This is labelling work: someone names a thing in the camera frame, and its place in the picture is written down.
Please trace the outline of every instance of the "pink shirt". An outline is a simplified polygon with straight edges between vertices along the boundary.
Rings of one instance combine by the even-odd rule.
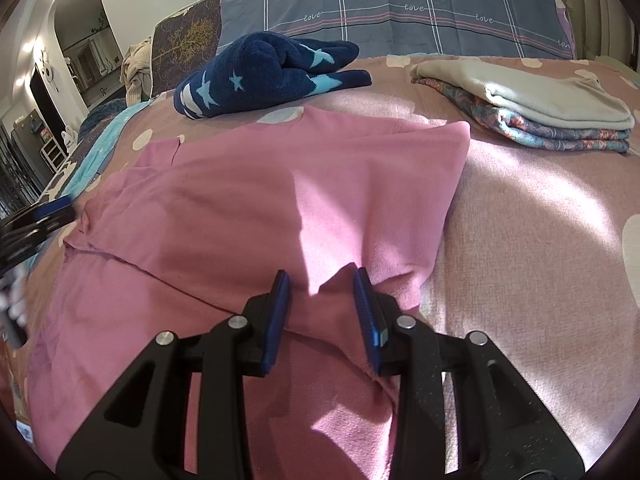
[[[468,146],[467,123],[428,128],[311,107],[287,123],[148,145],[66,239],[29,373],[43,459],[54,467],[156,333],[209,331],[283,268],[292,304],[276,365],[244,380],[255,477],[383,478],[396,390],[367,366],[353,264],[403,310],[418,305]]]

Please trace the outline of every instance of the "star pattern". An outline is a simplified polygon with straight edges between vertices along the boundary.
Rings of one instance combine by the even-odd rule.
[[[211,86],[211,81],[205,82],[206,73],[202,73],[202,85],[200,88],[196,90],[196,94],[202,97],[202,101],[204,105],[207,107],[207,110],[211,110],[210,105],[220,106],[217,102],[214,101],[213,97],[211,97],[209,87]]]
[[[244,92],[244,88],[242,88],[242,84],[240,83],[242,81],[242,76],[241,75],[236,75],[236,71],[235,70],[234,70],[233,76],[231,76],[229,78],[229,81],[231,81],[234,84],[234,91],[235,92],[237,92],[239,89]]]
[[[187,114],[187,117],[191,119],[197,119],[202,117],[202,110],[198,107],[198,105],[193,100],[193,96],[191,95],[191,84],[187,83],[185,87],[180,92],[180,101],[182,102],[182,106],[184,106],[184,111]]]
[[[311,47],[306,46],[304,43],[300,43],[300,45],[302,45],[307,50],[310,50],[311,52],[314,53],[314,60],[311,63],[311,68],[319,65],[323,61],[327,61],[327,62],[329,62],[331,64],[333,64],[335,62],[334,58],[331,56],[331,54],[327,54],[321,48],[319,48],[318,50],[314,50]]]
[[[316,88],[313,91],[309,92],[307,96],[330,92],[331,90],[333,90],[334,88],[338,88],[338,86],[342,84],[342,81],[333,79],[327,74],[320,74],[313,77],[309,77],[307,75],[307,77],[309,78],[309,81],[311,81],[316,86]]]

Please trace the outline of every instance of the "light blue star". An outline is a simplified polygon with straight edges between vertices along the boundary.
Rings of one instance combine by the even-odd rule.
[[[204,105],[207,107],[208,110],[211,110],[211,106],[209,105],[216,105],[216,106],[220,106],[220,105],[213,100],[213,97],[211,97],[211,94],[209,92],[209,86],[211,85],[211,81],[205,82],[204,76],[205,76],[205,73],[202,73],[202,85],[200,86],[200,88],[196,90],[196,94],[202,97],[202,101],[204,102]]]
[[[238,89],[241,89],[244,92],[244,88],[242,88],[242,85],[240,84],[240,82],[242,81],[242,76],[241,75],[236,75],[236,71],[235,70],[234,70],[233,77],[230,77],[229,81],[231,81],[234,84],[234,91],[235,92],[237,92]]]
[[[311,64],[310,68],[319,65],[322,61],[328,61],[331,64],[334,63],[334,58],[330,54],[323,52],[321,48],[319,48],[318,50],[313,50],[312,48],[306,46],[304,43],[300,43],[300,45],[314,53],[314,62]]]
[[[325,92],[329,92],[342,84],[342,81],[333,79],[329,77],[327,74],[320,74],[314,77],[309,77],[309,81],[311,81],[314,85],[316,85],[316,89],[313,90],[312,92],[309,92],[307,96],[324,94]]]

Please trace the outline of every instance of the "folded towel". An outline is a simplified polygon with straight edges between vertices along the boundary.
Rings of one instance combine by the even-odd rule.
[[[336,72],[360,49],[348,41],[293,40],[274,32],[239,38],[174,93],[191,119],[269,108],[332,90],[371,85],[365,70]]]
[[[414,79],[445,81],[546,126],[629,130],[635,124],[628,106],[607,94],[595,75],[553,79],[464,58],[425,61],[410,71]]]
[[[529,121],[508,108],[498,108],[466,90],[433,78],[415,82],[436,89],[479,124],[530,148],[559,152],[611,150],[626,153],[629,130],[570,130]]]

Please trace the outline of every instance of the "navy blue towel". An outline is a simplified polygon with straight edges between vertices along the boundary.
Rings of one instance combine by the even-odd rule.
[[[174,106],[191,119],[269,108],[331,90],[371,85],[366,70],[336,72],[360,49],[348,41],[254,32],[178,85]]]

